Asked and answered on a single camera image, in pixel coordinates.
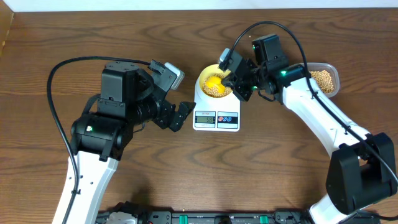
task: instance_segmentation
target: white scale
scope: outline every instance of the white scale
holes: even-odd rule
[[[230,93],[222,98],[206,95],[200,84],[214,73],[224,73],[218,65],[210,65],[201,72],[195,84],[193,128],[197,131],[239,131],[241,122],[241,102]]]

